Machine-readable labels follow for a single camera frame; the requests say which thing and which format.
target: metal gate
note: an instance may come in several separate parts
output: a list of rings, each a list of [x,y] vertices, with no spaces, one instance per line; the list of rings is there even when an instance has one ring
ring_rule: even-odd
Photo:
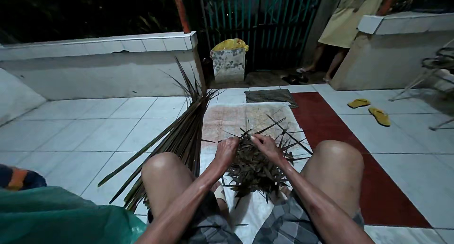
[[[320,0],[201,0],[207,44],[249,45],[246,71],[295,67]]]

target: plaid shorts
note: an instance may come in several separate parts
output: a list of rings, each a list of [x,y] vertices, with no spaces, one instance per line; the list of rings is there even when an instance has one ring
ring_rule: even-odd
[[[359,212],[353,220],[364,228]],[[270,216],[256,234],[253,244],[317,244],[322,243],[320,235],[310,221],[299,197],[292,191],[290,198],[274,206]],[[220,216],[216,197],[209,192],[196,211],[181,243],[242,243],[227,221]]]

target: hand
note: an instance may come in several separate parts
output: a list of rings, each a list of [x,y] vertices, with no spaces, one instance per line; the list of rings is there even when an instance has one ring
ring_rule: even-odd
[[[287,161],[282,155],[282,151],[276,146],[274,139],[270,136],[263,136],[260,134],[254,134],[251,136],[251,140],[257,146],[257,148],[277,167],[282,169],[284,163]]]
[[[233,162],[239,141],[240,139],[237,137],[230,137],[218,143],[218,149],[216,150],[213,162],[216,162],[214,165],[219,167],[219,174],[224,174]]]

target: yellow slipper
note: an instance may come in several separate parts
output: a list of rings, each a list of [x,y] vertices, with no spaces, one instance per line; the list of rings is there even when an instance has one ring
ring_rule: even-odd
[[[347,106],[349,106],[351,108],[358,108],[358,107],[369,106],[370,104],[371,104],[371,102],[366,99],[355,99],[354,101],[348,103]]]
[[[391,122],[389,121],[388,114],[383,112],[382,110],[377,109],[375,107],[370,107],[369,113],[371,113],[375,117],[378,124],[385,126],[385,127],[391,126]]]

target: white low wall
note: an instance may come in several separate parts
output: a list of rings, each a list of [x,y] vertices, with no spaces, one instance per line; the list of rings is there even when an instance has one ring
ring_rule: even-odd
[[[0,125],[46,101],[16,77],[0,69]]]
[[[454,14],[365,15],[358,26],[362,32],[331,86],[335,90],[404,88],[425,71],[421,67],[423,58],[434,57],[454,39],[452,23]]]
[[[49,100],[184,96],[168,75],[184,83],[177,57],[204,88],[196,44],[195,32],[175,32],[4,45],[0,67]]]

